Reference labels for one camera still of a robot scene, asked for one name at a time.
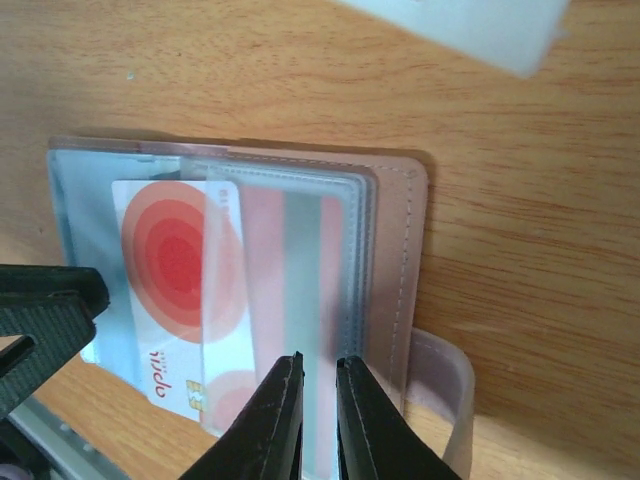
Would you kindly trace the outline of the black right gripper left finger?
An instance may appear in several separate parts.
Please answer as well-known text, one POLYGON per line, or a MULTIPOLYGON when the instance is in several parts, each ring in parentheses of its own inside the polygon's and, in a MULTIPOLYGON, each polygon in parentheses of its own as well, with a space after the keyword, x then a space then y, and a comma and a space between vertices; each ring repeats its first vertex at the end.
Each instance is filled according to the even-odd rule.
POLYGON ((184 480, 302 477, 303 355, 276 360, 231 427, 184 480))

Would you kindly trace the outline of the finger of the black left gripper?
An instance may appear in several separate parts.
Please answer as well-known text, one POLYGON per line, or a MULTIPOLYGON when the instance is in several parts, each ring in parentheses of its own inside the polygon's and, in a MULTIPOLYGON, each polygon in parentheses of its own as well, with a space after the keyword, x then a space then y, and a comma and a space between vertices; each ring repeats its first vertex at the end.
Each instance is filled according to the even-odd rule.
POLYGON ((1 265, 1 323, 12 309, 49 306, 54 300, 78 298, 91 318, 110 304, 110 295, 94 268, 44 265, 1 265))
POLYGON ((93 315, 77 292, 1 297, 1 416, 6 417, 95 336, 93 315))

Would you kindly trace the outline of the white red circles card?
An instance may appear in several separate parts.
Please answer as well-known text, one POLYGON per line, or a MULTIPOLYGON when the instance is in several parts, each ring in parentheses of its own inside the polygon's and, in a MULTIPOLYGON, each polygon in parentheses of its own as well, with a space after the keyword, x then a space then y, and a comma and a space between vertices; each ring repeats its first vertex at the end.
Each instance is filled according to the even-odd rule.
POLYGON ((144 391, 220 436, 256 388, 239 190, 117 180, 112 194, 144 391))

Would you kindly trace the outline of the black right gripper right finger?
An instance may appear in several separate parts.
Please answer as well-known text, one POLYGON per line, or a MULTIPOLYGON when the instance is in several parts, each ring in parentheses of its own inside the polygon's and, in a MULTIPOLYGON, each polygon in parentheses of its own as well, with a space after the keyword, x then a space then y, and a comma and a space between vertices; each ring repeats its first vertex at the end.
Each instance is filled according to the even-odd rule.
POLYGON ((360 357, 337 361, 336 394, 340 478, 459 477, 409 427, 360 357))

